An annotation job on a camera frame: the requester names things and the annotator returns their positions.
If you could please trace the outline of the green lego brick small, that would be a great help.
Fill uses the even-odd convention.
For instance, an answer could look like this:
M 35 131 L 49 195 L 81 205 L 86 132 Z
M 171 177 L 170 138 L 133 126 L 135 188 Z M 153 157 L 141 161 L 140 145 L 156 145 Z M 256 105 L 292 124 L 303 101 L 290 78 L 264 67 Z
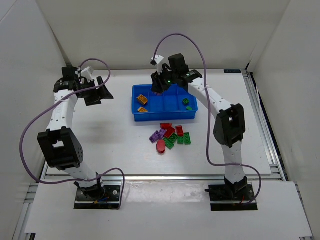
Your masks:
M 177 143 L 179 145 L 184 145 L 184 137 L 183 136 L 178 136 L 177 138 Z

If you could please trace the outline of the right blue table label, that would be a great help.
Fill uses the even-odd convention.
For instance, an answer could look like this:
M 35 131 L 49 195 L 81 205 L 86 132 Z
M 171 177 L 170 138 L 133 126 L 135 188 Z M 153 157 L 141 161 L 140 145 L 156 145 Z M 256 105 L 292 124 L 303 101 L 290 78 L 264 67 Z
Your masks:
M 242 71 L 240 69 L 224 69 L 225 74 L 241 74 Z

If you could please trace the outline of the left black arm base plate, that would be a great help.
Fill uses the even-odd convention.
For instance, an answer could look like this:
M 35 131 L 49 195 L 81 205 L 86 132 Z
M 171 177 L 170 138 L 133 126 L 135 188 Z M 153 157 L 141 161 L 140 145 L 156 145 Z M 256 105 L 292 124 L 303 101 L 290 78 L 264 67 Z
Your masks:
M 91 187 L 80 187 L 78 183 L 74 209 L 119 210 L 122 205 L 123 186 L 98 183 Z

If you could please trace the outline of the yellow lego brick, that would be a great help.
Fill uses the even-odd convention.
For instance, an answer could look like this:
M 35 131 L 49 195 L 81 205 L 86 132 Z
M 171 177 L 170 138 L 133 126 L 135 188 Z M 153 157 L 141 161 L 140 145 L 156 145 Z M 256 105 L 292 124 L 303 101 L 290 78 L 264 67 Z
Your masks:
M 148 99 L 147 97 L 145 97 L 144 95 L 140 94 L 137 98 L 137 101 L 141 104 L 141 105 L 146 105 L 148 103 Z
M 138 110 L 137 110 L 139 113 L 147 113 L 148 110 L 144 107 L 139 107 Z

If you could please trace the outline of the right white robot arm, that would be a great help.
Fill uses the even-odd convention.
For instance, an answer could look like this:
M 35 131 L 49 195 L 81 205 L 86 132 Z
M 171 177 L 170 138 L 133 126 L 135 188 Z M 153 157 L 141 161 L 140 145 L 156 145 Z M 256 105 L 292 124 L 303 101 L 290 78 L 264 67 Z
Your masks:
M 247 185 L 248 179 L 242 163 L 242 140 L 246 131 L 244 108 L 241 104 L 232 104 L 221 97 L 205 83 L 205 79 L 197 70 L 190 70 L 182 54 L 169 57 L 155 55 L 151 64 L 156 72 L 151 75 L 154 93 L 162 94 L 173 84 L 186 90 L 200 101 L 214 118 L 213 130 L 209 132 L 221 145 L 225 168 L 224 188 L 231 199 L 235 198 Z

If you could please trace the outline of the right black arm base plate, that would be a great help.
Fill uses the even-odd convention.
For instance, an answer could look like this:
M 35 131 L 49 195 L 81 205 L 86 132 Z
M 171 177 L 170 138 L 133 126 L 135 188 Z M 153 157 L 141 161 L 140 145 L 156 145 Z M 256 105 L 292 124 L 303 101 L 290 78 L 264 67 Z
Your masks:
M 251 184 L 248 184 L 236 194 L 233 194 L 226 185 L 222 184 L 209 185 L 204 191 L 209 194 L 210 210 L 212 212 L 258 210 Z

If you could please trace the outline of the red half-round lego brick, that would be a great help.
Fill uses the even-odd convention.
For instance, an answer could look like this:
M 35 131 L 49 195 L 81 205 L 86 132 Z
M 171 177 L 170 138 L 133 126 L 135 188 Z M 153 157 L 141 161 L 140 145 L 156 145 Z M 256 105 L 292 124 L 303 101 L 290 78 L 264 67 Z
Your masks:
M 172 124 L 171 123 L 161 123 L 160 124 L 160 128 L 161 129 L 164 129 L 164 130 L 168 130 L 172 127 Z

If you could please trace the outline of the red long lego brick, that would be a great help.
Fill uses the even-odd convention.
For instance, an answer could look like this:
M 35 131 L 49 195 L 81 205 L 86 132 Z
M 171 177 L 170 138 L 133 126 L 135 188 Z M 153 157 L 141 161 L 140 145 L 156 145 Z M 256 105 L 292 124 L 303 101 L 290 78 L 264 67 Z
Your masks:
M 165 138 L 169 139 L 175 132 L 176 132 L 176 130 L 171 126 L 166 130 L 166 132 L 165 132 L 165 134 L 163 136 Z

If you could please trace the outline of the green lego brick bottom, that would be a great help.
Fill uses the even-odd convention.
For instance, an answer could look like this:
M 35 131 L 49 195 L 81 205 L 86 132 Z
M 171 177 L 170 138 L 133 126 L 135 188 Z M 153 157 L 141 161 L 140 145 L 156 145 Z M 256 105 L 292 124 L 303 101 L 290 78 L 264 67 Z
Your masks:
M 171 150 L 175 146 L 175 144 L 172 141 L 170 141 L 168 138 L 164 138 L 163 140 L 164 140 L 165 146 L 168 149 Z

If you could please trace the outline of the purple lego brick studs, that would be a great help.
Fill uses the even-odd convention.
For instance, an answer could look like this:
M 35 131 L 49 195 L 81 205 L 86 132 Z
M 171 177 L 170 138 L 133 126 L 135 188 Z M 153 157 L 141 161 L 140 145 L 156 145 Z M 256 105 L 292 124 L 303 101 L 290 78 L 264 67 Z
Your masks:
M 157 130 L 155 131 L 149 138 L 150 142 L 153 144 L 155 142 L 157 142 L 158 140 L 161 139 L 161 134 L 160 132 Z

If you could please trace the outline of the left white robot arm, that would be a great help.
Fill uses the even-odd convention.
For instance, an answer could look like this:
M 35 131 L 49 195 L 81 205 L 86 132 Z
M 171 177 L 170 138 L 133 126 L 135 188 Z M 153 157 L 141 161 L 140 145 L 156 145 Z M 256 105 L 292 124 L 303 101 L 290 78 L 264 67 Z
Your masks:
M 93 79 L 93 69 L 79 69 L 73 66 L 62 68 L 62 78 L 54 85 L 54 101 L 59 105 L 52 111 L 49 125 L 37 136 L 39 146 L 50 168 L 63 171 L 73 178 L 82 193 L 98 199 L 105 193 L 98 174 L 84 163 L 81 143 L 72 131 L 75 106 L 84 99 L 86 106 L 100 105 L 102 100 L 114 97 L 103 83 L 102 77 Z

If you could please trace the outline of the blue divided plastic bin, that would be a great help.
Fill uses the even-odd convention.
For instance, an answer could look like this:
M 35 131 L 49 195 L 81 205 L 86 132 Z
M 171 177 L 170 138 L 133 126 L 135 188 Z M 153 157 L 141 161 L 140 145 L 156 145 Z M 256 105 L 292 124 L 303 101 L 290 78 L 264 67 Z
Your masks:
M 131 111 L 135 122 L 169 121 L 194 119 L 198 111 L 197 99 L 183 88 L 173 84 L 161 96 L 151 91 L 150 84 L 139 84 L 132 87 Z M 139 95 L 147 97 L 148 102 L 142 105 L 137 101 Z M 182 99 L 188 98 L 189 105 L 183 105 Z M 138 112 L 143 107 L 147 112 Z

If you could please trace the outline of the red oval lego brick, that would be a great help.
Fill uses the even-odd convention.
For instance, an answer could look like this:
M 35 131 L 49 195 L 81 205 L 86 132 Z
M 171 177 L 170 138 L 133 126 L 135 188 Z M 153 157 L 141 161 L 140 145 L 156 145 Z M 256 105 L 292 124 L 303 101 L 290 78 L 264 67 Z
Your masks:
M 160 139 L 156 143 L 156 150 L 159 154 L 164 154 L 166 150 L 166 144 L 163 139 Z

